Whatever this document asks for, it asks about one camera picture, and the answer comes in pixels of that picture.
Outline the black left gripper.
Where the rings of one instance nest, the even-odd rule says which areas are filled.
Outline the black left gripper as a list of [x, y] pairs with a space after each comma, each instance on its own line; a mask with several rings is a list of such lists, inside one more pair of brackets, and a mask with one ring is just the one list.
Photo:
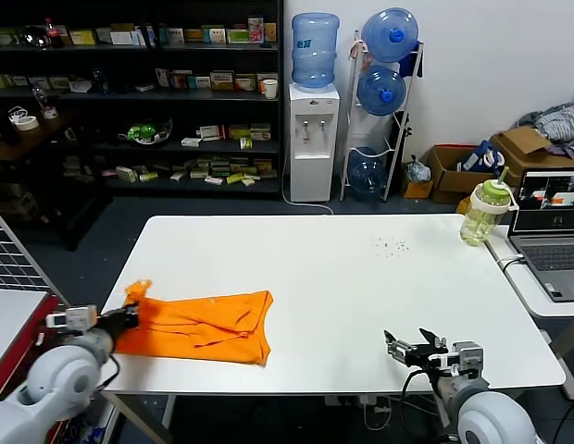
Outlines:
[[139, 303], [133, 302], [101, 314], [97, 319], [97, 327], [104, 331], [125, 331], [129, 327], [138, 327], [139, 316], [131, 314], [136, 313], [138, 308]]

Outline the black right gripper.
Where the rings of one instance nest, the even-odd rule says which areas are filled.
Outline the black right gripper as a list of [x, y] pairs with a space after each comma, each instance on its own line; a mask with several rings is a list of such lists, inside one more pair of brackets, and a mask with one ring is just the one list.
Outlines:
[[428, 344], [413, 345], [397, 339], [388, 330], [383, 330], [388, 354], [405, 366], [415, 366], [423, 370], [448, 368], [449, 349], [446, 338], [439, 337], [423, 327], [418, 330]]

